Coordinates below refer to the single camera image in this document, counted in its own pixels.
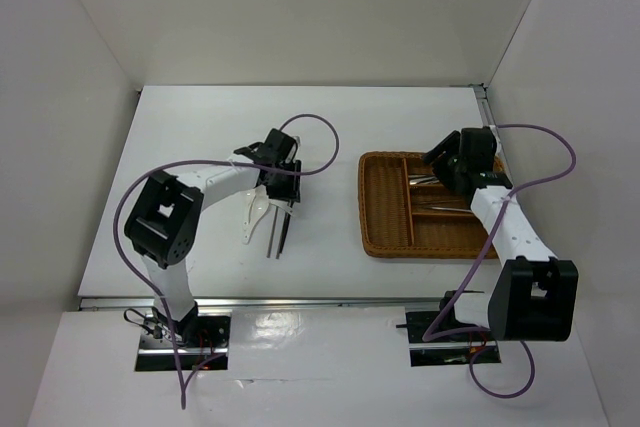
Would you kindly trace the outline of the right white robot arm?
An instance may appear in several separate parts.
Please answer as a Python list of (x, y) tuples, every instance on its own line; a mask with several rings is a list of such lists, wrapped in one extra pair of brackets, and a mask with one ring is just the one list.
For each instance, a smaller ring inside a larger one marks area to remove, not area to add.
[[(573, 321), (579, 274), (541, 240), (522, 211), (514, 186), (494, 169), (498, 140), (491, 127), (454, 131), (423, 155), (440, 183), (467, 201), (488, 238), (472, 267), (423, 334), (460, 338), (484, 328), (497, 341), (564, 342)], [(490, 295), (467, 291), (488, 250), (494, 249), (502, 269)], [(484, 319), (471, 320), (469, 310), (484, 306)]]

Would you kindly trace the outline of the silver table knife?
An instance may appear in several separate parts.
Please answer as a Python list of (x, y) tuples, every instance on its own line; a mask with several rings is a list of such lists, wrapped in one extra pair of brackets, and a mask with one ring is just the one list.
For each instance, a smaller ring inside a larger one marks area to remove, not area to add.
[(473, 212), (470, 209), (457, 208), (457, 207), (443, 207), (443, 206), (426, 206), (428, 210), (441, 211), (441, 212), (453, 212), (453, 213), (469, 213)]

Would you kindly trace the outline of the copper table knife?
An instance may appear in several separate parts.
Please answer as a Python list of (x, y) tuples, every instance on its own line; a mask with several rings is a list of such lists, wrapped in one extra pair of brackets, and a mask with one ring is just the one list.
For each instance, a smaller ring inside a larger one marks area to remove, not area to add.
[(461, 200), (449, 199), (449, 200), (416, 200), (412, 202), (413, 206), (421, 207), (451, 207), (451, 208), (467, 208), (468, 205)]

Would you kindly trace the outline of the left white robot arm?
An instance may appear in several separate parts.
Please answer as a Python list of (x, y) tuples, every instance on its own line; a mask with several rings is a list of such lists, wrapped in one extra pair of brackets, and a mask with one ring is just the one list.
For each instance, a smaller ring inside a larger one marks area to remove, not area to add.
[(264, 141), (235, 150), (225, 165), (179, 176), (157, 170), (146, 180), (124, 234), (160, 290), (154, 316), (174, 345), (186, 346), (198, 334), (198, 305), (189, 287), (186, 257), (194, 246), (201, 213), (240, 194), (244, 244), (269, 211), (290, 215), (300, 200), (300, 178), (295, 175), (302, 167), (296, 158), (299, 144), (299, 138), (273, 129)]

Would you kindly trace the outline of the silver fork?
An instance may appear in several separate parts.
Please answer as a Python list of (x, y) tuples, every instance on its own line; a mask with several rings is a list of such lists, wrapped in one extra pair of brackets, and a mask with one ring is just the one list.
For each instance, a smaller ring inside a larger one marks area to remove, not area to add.
[(435, 177), (432, 175), (411, 175), (409, 177), (409, 182), (411, 184), (420, 184), (433, 181), (434, 179)]
[(434, 185), (437, 184), (438, 181), (437, 180), (426, 180), (426, 181), (410, 181), (409, 182), (409, 187), (410, 188), (416, 188), (416, 187), (423, 187), (423, 186), (427, 186), (427, 185)]

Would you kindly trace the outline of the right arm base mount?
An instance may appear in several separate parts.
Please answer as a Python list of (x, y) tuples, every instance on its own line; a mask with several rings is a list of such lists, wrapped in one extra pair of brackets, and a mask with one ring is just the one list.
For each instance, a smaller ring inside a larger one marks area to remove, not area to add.
[(412, 367), (468, 365), (473, 356), (476, 364), (501, 362), (493, 337), (485, 332), (463, 332), (424, 342), (424, 332), (436, 318), (435, 311), (408, 311), (395, 328), (406, 336)]

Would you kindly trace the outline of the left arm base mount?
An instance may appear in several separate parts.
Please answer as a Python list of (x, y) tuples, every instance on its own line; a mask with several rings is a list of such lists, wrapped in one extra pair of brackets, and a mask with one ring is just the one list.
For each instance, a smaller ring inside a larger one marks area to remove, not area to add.
[[(175, 371), (169, 328), (153, 315), (129, 308), (124, 320), (140, 329), (135, 370), (137, 372)], [(231, 333), (229, 315), (201, 316), (189, 333), (177, 336), (180, 367), (194, 370), (206, 361), (203, 370), (226, 370)]]

